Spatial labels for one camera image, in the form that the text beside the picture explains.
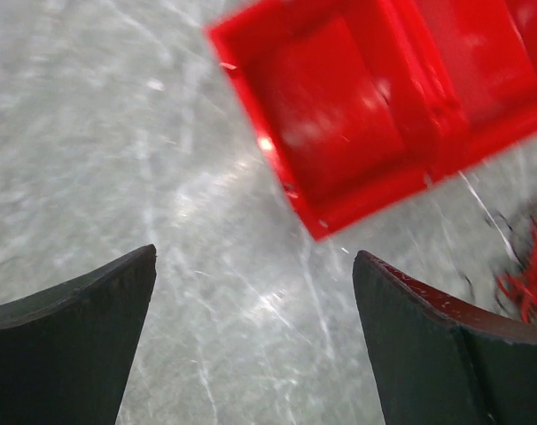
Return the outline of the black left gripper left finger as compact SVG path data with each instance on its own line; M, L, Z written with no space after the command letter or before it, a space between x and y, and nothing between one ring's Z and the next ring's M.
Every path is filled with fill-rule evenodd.
M156 280L140 247L0 305L0 424L113 424Z

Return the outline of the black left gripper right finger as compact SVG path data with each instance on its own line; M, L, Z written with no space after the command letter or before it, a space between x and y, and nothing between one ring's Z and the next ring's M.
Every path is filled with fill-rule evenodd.
M490 313L367 251L353 283L388 424L537 424L537 326Z

